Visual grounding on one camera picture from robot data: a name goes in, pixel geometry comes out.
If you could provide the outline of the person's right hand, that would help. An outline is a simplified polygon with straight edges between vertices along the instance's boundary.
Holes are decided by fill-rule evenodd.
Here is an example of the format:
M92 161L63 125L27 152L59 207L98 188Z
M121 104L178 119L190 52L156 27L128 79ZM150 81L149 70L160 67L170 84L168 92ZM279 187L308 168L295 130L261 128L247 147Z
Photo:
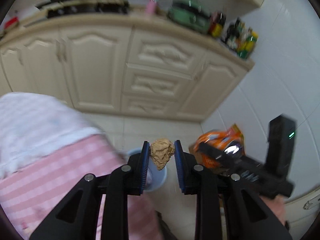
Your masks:
M286 211L284 198L282 196L276 196L274 199L270 199L265 196L260 196L263 202L270 208L279 221L285 225L286 223Z

